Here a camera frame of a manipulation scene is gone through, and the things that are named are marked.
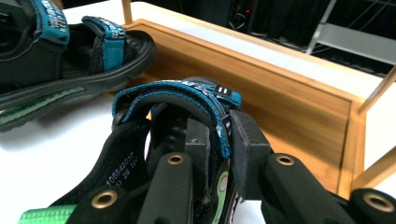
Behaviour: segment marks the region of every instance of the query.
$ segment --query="sandal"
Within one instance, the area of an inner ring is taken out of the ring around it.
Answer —
[[[91,172],[20,223],[231,223],[239,197],[230,111],[240,105],[239,93],[200,77],[120,91],[113,132]]]
[[[68,25],[50,0],[0,0],[0,132],[69,99],[119,90],[154,58],[145,32],[95,17]]]

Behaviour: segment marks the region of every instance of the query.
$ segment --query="wooden shelf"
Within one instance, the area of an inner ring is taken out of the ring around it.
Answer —
[[[200,76],[239,91],[275,152],[299,158],[327,190],[348,197],[363,171],[364,99],[149,21],[124,27],[149,33],[158,51],[132,85]]]

